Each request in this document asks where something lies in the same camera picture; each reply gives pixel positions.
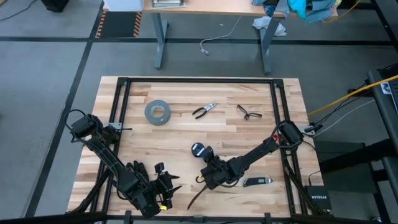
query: utility knife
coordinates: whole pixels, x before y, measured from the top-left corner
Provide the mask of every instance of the utility knife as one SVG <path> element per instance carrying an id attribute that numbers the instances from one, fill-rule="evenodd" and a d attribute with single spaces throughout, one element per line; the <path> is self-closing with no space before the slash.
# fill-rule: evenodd
<path id="1" fill-rule="evenodd" d="M 252 185 L 258 185 L 258 184 L 270 184 L 272 183 L 273 180 L 269 177 L 252 177 L 252 178 L 247 178 L 243 182 L 243 187 L 249 187 Z"/>

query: black box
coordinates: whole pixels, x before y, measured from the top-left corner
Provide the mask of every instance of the black box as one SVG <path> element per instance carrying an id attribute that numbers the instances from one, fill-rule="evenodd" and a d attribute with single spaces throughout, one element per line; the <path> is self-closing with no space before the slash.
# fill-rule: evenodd
<path id="1" fill-rule="evenodd" d="M 62 12 L 69 0 L 42 0 L 44 6 L 49 11 Z"/>
<path id="2" fill-rule="evenodd" d="M 322 210 L 331 210 L 329 193 L 324 186 L 305 186 L 312 201 Z"/>

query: wood grain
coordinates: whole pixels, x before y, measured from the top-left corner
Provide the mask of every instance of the wood grain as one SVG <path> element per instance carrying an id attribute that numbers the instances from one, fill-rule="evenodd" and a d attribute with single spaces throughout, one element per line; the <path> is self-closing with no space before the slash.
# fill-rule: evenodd
<path id="1" fill-rule="evenodd" d="M 220 14 L 220 15 L 240 15 L 240 16 L 266 16 L 263 6 L 253 6 L 252 0 L 185 0 L 186 7 L 173 9 L 152 9 L 151 0 L 145 0 L 143 12 L 160 12 L 160 13 L 187 13 L 187 14 Z M 104 11 L 108 11 L 108 7 L 104 5 Z M 335 8 L 331 9 L 333 14 L 331 19 L 338 16 Z M 275 17 L 284 18 L 282 12 L 275 12 Z"/>
<path id="2" fill-rule="evenodd" d="M 111 112 L 116 80 L 117 77 L 103 77 L 99 86 L 93 114 L 99 116 L 104 123 L 108 121 Z M 299 80 L 288 78 L 284 79 L 284 83 L 292 121 L 297 124 L 308 123 Z M 146 104 L 155 99 L 165 100 L 172 111 L 170 121 L 163 126 L 153 126 L 144 117 Z M 216 107 L 203 118 L 195 120 L 192 111 L 212 101 L 218 102 Z M 250 112 L 263 114 L 263 117 L 245 121 L 243 114 L 236 109 L 237 104 Z M 268 84 L 132 83 L 124 127 L 133 130 L 122 134 L 120 160 L 124 163 L 134 160 L 143 162 L 152 179 L 155 178 L 155 164 L 164 162 L 165 168 L 171 174 L 181 177 L 174 181 L 174 186 L 182 185 L 182 188 L 174 195 L 173 209 L 159 215 L 263 217 L 264 212 L 270 212 L 273 217 L 290 216 L 279 151 L 255 162 L 240 183 L 232 189 L 218 187 L 212 191 L 204 191 L 191 209 L 187 210 L 189 201 L 203 187 L 203 184 L 195 182 L 195 177 L 205 167 L 201 159 L 192 156 L 192 144 L 202 142 L 209 145 L 225 160 L 243 155 L 259 145 L 275 127 Z M 306 184 L 308 175 L 319 170 L 317 154 L 306 144 L 300 145 L 297 154 L 302 179 Z M 94 153 L 83 148 L 69 210 L 75 208 L 94 185 L 99 162 Z M 274 182 L 269 185 L 242 187 L 245 178 L 264 175 L 273 178 Z M 312 183 L 323 185 L 320 173 L 312 175 Z M 295 188 L 294 199 L 299 211 Z M 140 215 L 127 201 L 118 199 L 113 188 L 109 214 L 123 215 L 125 210 L 132 210 L 133 215 Z"/>

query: black metal frame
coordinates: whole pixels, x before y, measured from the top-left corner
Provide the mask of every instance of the black metal frame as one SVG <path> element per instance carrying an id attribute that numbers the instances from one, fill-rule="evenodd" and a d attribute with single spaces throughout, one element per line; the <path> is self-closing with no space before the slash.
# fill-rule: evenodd
<path id="1" fill-rule="evenodd" d="M 331 216 L 313 216 L 293 214 L 291 218 L 271 218 L 269 213 L 264 214 L 264 219 L 261 223 L 301 223 L 301 224 L 374 224 L 374 221 L 353 220 L 349 218 L 335 218 Z M 184 217 L 154 217 L 151 220 L 172 221 L 176 218 Z M 13 220 L 0 220 L 0 224 L 87 224 L 89 222 L 105 222 L 107 220 L 122 220 L 124 224 L 132 224 L 134 221 L 147 220 L 142 217 L 131 216 L 131 211 L 126 211 L 124 215 L 107 215 L 104 212 L 88 212 L 88 213 L 69 213 L 64 215 L 51 215 L 46 217 L 33 218 L 17 218 Z M 230 222 L 235 222 L 234 217 L 228 218 Z M 242 219 L 244 222 L 258 222 L 252 218 Z M 218 219 L 214 217 L 192 217 L 186 220 L 192 223 L 217 222 Z"/>
<path id="2" fill-rule="evenodd" d="M 124 96 L 123 96 L 123 102 L 121 105 L 121 112 L 119 116 L 119 123 L 124 122 L 124 117 L 126 115 L 126 108 L 127 108 L 127 103 L 128 103 L 128 98 L 129 98 L 129 92 L 131 89 L 131 83 L 134 82 L 178 82 L 178 83 L 263 83 L 263 84 L 268 84 L 270 85 L 271 89 L 271 98 L 272 98 L 272 105 L 274 108 L 274 115 L 275 115 L 275 121 L 276 123 L 281 122 L 280 120 L 280 115 L 279 115 L 279 107 L 278 107 L 278 101 L 276 97 L 276 88 L 279 89 L 280 91 L 280 97 L 282 101 L 282 108 L 284 111 L 284 119 L 289 120 L 289 108 L 287 106 L 287 100 L 286 100 L 286 94 L 285 94 L 285 88 L 284 88 L 284 82 L 282 79 L 255 79 L 255 78 L 128 78 L 128 77 L 121 77 L 118 78 L 118 82 L 116 85 L 116 91 L 114 94 L 113 98 L 113 104 L 112 104 L 112 110 L 111 114 L 109 117 L 109 122 L 112 123 L 115 120 L 116 117 L 116 108 L 118 107 L 119 103 L 119 96 L 121 94 L 121 88 L 123 85 L 125 85 L 125 90 L 124 90 Z M 114 145 L 113 149 L 114 153 L 117 155 L 119 151 L 119 143 Z M 287 160 L 287 155 L 286 152 L 281 150 L 281 158 L 282 162 Z M 292 163 L 294 167 L 294 172 L 296 173 L 296 176 L 298 179 L 301 181 L 301 175 L 300 175 L 300 168 L 299 168 L 299 160 L 297 159 L 297 153 L 295 151 L 292 151 Z M 100 177 L 102 176 L 104 172 L 104 164 L 100 162 L 99 168 L 98 168 L 98 174 L 97 174 L 97 181 L 99 181 Z M 108 208 L 109 208 L 109 200 L 111 196 L 111 187 L 112 185 L 110 184 L 110 181 L 113 179 L 113 176 L 111 175 L 108 179 L 108 183 L 106 185 L 106 190 L 104 194 L 104 204 L 101 209 L 102 212 L 107 213 Z M 290 215 L 296 214 L 295 211 L 295 203 L 294 203 L 294 198 L 293 198 L 293 191 L 292 191 L 292 186 L 290 182 L 289 176 L 284 172 L 284 179 L 285 179 L 285 185 L 286 185 L 286 193 L 287 193 L 287 199 L 288 199 L 288 204 L 289 204 L 289 212 Z M 300 208 L 303 214 L 308 214 L 307 212 L 307 207 L 305 205 L 304 199 L 302 198 L 301 195 L 299 195 L 300 199 Z M 95 212 L 97 209 L 97 204 L 98 204 L 98 194 L 95 196 L 95 199 L 93 200 L 93 203 L 91 204 L 90 212 Z M 269 213 L 265 213 L 264 217 L 258 217 L 258 218 L 248 218 L 248 217 L 163 217 L 163 216 L 156 216 L 152 218 L 151 220 L 176 220 L 176 221 L 189 221 L 189 222 L 195 222 L 195 223 L 203 223 L 203 222 L 227 222 L 227 221 L 236 221 L 236 222 L 264 222 L 265 217 L 268 217 Z M 126 217 L 124 215 L 113 215 L 113 216 L 108 216 L 112 220 L 123 220 Z M 145 220 L 142 216 L 132 216 L 134 220 Z M 287 222 L 289 221 L 290 218 L 273 218 L 273 222 Z"/>

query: pliers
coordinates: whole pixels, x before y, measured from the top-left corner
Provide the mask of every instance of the pliers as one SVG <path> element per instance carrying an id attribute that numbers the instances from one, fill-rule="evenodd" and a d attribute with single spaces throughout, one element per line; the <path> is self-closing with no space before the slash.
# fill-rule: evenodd
<path id="1" fill-rule="evenodd" d="M 192 113 L 192 115 L 194 115 L 195 113 L 199 112 L 200 110 L 205 110 L 205 112 L 203 112 L 203 114 L 201 114 L 201 115 L 199 115 L 199 116 L 197 116 L 197 117 L 195 118 L 195 119 L 199 119 L 199 118 L 203 117 L 203 116 L 207 113 L 207 111 L 209 111 L 210 109 L 214 108 L 214 107 L 216 106 L 216 104 L 217 104 L 217 102 L 212 102 L 212 103 L 210 103 L 210 104 L 207 105 L 207 106 L 198 108 L 197 110 L 195 110 L 195 111 Z"/>

